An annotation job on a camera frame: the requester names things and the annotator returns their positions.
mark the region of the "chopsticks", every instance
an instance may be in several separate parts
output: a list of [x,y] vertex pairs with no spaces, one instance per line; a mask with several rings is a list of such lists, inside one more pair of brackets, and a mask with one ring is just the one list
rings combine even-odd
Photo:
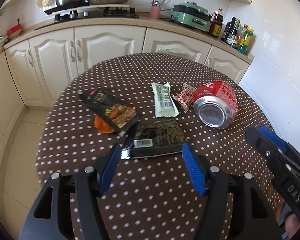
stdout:
[[165,5],[167,5],[169,2],[171,2],[171,0],[165,2],[166,0],[163,0],[159,5],[156,5],[155,2],[158,0],[151,0],[151,5],[152,6],[159,6],[159,7],[163,7]]
[[165,4],[161,5],[161,7],[167,5],[167,4],[170,3],[170,2],[171,2],[171,0],[167,1]]
[[166,0],[163,0],[163,1],[162,1],[162,3],[160,3],[160,5],[159,5],[159,6],[161,7],[161,6],[162,6],[162,4],[163,4],[165,1],[166,1]]

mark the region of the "orange wrapper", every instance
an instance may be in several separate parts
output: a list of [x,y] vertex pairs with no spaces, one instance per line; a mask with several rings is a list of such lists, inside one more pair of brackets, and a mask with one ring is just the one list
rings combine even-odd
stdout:
[[97,128],[97,130],[101,133],[113,133],[114,129],[111,128],[103,119],[96,115],[94,117],[94,127]]

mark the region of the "polka dot tablecloth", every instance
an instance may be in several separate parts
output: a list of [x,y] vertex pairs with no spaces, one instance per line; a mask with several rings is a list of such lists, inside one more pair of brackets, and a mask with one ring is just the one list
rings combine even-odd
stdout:
[[[169,54],[134,54],[101,62],[75,78],[62,92],[49,113],[37,153],[41,183],[58,171],[69,175],[93,165],[113,144],[122,145],[116,134],[100,134],[94,127],[94,113],[79,99],[77,91],[107,87],[143,114],[144,122],[155,122],[151,83],[169,82],[171,93],[183,83],[193,87],[213,80],[227,81],[239,105],[235,121],[225,130],[213,129],[199,121],[191,107],[176,117],[193,150],[211,165],[227,173],[250,172],[273,209],[280,196],[271,186],[272,174],[266,160],[245,142],[247,127],[271,128],[258,105],[226,75],[199,63]],[[230,228],[232,196],[228,195],[224,230]],[[181,154],[139,160],[121,160],[109,191],[98,199],[101,215],[111,239],[192,239],[206,198],[191,184]],[[82,239],[80,212],[71,196],[75,239]]]

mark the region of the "white wrapper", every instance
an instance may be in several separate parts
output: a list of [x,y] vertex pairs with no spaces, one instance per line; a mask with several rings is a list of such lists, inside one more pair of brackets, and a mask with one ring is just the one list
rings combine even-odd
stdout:
[[155,117],[175,117],[179,111],[170,96],[170,84],[151,83],[154,92]]

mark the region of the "green electric grill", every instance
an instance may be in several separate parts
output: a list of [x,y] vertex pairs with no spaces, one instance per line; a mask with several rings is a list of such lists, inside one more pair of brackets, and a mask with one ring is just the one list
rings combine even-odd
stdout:
[[171,21],[180,23],[208,32],[210,29],[210,18],[208,10],[198,6],[196,3],[180,3],[173,6],[173,13],[170,16]]

